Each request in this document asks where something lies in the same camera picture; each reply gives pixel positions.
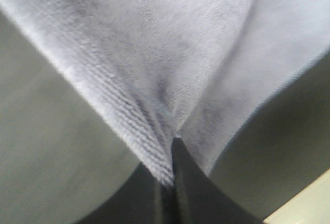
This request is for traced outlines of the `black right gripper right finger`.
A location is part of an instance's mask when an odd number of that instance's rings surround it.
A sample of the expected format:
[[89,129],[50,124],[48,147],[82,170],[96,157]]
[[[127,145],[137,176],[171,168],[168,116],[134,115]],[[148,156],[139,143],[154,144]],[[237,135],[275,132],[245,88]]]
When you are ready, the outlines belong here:
[[171,152],[181,223],[262,223],[213,184],[182,139],[174,138]]

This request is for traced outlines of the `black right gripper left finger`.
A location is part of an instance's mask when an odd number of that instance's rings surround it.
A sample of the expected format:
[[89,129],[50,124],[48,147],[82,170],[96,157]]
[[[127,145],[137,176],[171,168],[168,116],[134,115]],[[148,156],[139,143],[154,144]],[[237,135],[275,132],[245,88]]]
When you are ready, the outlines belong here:
[[160,190],[149,170],[140,163],[113,196],[78,223],[164,223]]

